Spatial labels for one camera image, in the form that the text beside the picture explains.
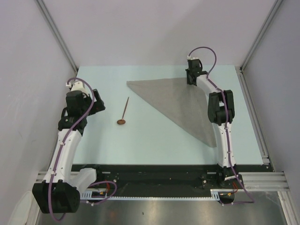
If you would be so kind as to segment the copper spoon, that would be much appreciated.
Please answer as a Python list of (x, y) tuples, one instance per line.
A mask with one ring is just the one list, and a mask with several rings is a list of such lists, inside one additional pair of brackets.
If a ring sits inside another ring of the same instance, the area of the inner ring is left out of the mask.
[(129, 97), (127, 98), (127, 101), (126, 101), (126, 104), (125, 104), (125, 107), (124, 107), (124, 110), (123, 110), (122, 118), (117, 120), (118, 125), (124, 125), (126, 123), (124, 118), (125, 118), (125, 113), (126, 113), (126, 110), (127, 110), (128, 102), (129, 102)]

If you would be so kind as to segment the grey cloth napkin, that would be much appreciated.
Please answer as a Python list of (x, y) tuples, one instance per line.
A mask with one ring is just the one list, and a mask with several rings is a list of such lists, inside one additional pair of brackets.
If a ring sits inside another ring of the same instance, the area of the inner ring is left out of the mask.
[(209, 147), (217, 146), (206, 95), (188, 85), (186, 78), (127, 81), (127, 86), (187, 133)]

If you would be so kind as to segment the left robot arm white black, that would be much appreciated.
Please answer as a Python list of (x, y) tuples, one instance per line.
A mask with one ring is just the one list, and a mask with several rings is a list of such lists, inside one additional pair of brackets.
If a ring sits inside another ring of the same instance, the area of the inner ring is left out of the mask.
[(105, 110), (98, 90), (93, 95), (73, 90), (66, 94), (67, 106), (58, 123), (58, 140), (48, 171), (40, 183), (35, 183), (32, 193), (44, 214), (75, 213), (82, 194), (92, 185), (97, 188), (104, 178), (95, 169), (84, 168), (71, 176), (77, 146), (87, 125), (87, 117)]

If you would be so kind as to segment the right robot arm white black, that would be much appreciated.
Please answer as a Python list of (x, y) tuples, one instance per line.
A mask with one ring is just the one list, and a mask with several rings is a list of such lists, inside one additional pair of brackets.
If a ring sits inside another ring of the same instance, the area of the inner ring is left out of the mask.
[(241, 178), (236, 171), (232, 145), (232, 122), (235, 117), (233, 92), (218, 87), (203, 70), (197, 57), (187, 57), (187, 84), (204, 91), (208, 97), (208, 119), (212, 123), (218, 150), (216, 182), (221, 188), (237, 187)]

